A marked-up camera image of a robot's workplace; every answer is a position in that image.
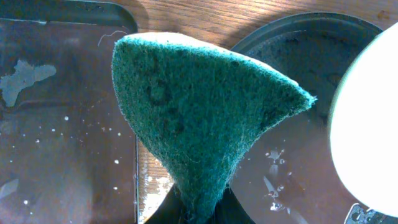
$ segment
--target metal pan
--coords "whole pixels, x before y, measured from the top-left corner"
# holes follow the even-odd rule
[[[345,222],[357,200],[331,159],[330,104],[346,69],[381,32],[355,17],[317,12],[271,22],[232,48],[269,64],[318,98],[310,111],[263,135],[238,165],[231,187],[256,223]]]
[[[137,222],[136,138],[114,95],[121,6],[0,0],[0,223]]]

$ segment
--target wooden surface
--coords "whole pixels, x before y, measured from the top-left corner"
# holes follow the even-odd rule
[[[396,0],[113,0],[132,12],[139,32],[179,32],[230,49],[268,22],[292,14],[340,12],[382,29],[398,22]],[[140,144],[141,220],[162,201],[172,180]]]

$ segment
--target dark stain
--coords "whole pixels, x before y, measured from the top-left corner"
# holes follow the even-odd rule
[[[178,56],[181,57],[184,54],[184,51],[183,50],[177,50],[176,53],[177,53]]]
[[[377,14],[377,18],[378,19],[390,19],[390,12],[389,11],[385,11],[385,10],[381,10]]]
[[[163,80],[158,79],[156,82],[157,82],[156,86],[153,86],[153,87],[148,86],[146,88],[146,93],[147,93],[147,96],[149,97],[149,101],[150,101],[152,106],[166,105],[172,99],[172,94],[171,94],[171,91],[170,91],[170,87]],[[157,91],[161,91],[162,92],[160,97],[153,95],[155,89]]]
[[[234,67],[238,67],[239,66],[239,62],[233,61],[233,62],[231,62],[231,65],[234,66]]]
[[[339,43],[343,44],[343,45],[348,45],[348,39],[343,37],[339,40]]]
[[[162,114],[163,119],[163,130],[165,130],[164,134],[168,134],[167,131],[170,131],[170,134],[181,134],[185,126],[183,125],[183,116],[180,114],[177,108],[170,108]]]
[[[338,38],[333,35],[330,35],[328,32],[322,32],[321,37],[324,38],[325,40],[332,41],[334,44],[338,43]]]
[[[260,130],[264,131],[270,123],[273,123],[278,113],[280,113],[279,110],[265,110],[265,112],[262,115]]]
[[[300,41],[297,38],[290,38],[285,40],[286,44],[299,44]]]
[[[159,72],[159,59],[157,58],[156,54],[153,55],[153,58],[154,58],[153,73],[156,74],[157,72]]]

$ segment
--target sponge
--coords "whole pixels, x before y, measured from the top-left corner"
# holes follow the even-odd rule
[[[195,224],[211,217],[256,140],[316,100],[260,61],[176,33],[117,41],[112,78],[122,114],[174,178]]]

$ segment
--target white ball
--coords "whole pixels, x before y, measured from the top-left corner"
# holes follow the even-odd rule
[[[398,24],[373,41],[347,71],[330,124],[333,163],[362,203],[398,217]]]

